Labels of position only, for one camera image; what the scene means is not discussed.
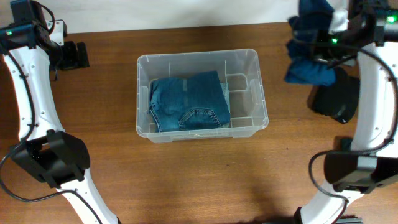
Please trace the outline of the teal blue shirt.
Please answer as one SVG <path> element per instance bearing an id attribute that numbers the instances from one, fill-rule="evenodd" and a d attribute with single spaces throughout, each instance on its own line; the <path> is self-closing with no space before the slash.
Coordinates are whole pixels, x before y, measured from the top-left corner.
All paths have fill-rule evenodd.
<path id="1" fill-rule="evenodd" d="M 295 32 L 294 37 L 305 42 L 314 41 L 318 31 L 329 28 L 333 11 L 326 0 L 300 0 L 298 15 L 288 19 L 289 26 Z M 336 82 L 333 69 L 310 58 L 308 45 L 299 44 L 292 39 L 286 47 L 291 63 L 284 77 L 285 82 L 323 86 L 330 86 Z"/>

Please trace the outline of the light blue jeans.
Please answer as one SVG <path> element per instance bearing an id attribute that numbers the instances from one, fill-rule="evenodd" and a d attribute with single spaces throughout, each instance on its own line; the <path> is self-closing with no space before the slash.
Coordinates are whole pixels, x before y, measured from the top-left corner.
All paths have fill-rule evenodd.
<path id="1" fill-rule="evenodd" d="M 220 128 L 228 128 L 231 119 L 230 99 L 229 99 L 229 85 L 228 83 L 221 83 L 222 96 L 218 102 L 218 118 L 220 121 Z"/>

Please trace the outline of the dark blue jeans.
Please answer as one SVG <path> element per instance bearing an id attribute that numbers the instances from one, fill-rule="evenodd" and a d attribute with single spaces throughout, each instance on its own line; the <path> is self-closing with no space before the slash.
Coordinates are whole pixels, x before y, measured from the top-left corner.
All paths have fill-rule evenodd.
<path id="1" fill-rule="evenodd" d="M 161 78 L 150 86 L 149 113 L 157 132 L 223 128 L 231 114 L 216 71 Z"/>

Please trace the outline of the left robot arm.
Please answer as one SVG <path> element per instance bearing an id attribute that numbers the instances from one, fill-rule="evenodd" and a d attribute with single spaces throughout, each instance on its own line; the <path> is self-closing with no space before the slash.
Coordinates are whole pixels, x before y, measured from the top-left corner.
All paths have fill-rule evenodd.
<path id="1" fill-rule="evenodd" d="M 10 3 L 13 23 L 1 29 L 1 54 L 14 84 L 19 142 L 13 160 L 35 180 L 64 196 L 84 223 L 118 223 L 90 174 L 85 143 L 65 132 L 55 107 L 50 74 L 89 67 L 86 45 L 67 40 L 63 20 L 37 1 Z"/>

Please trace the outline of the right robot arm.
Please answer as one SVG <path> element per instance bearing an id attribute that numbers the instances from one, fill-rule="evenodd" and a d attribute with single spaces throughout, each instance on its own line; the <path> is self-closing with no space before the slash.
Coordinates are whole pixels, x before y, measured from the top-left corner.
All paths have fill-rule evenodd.
<path id="1" fill-rule="evenodd" d="M 294 223 L 344 223 L 355 200 L 397 182 L 397 10 L 387 1 L 300 1 L 289 19 L 292 63 L 285 80 L 312 84 L 315 112 L 345 124 L 352 138 L 321 152 L 325 181 Z"/>

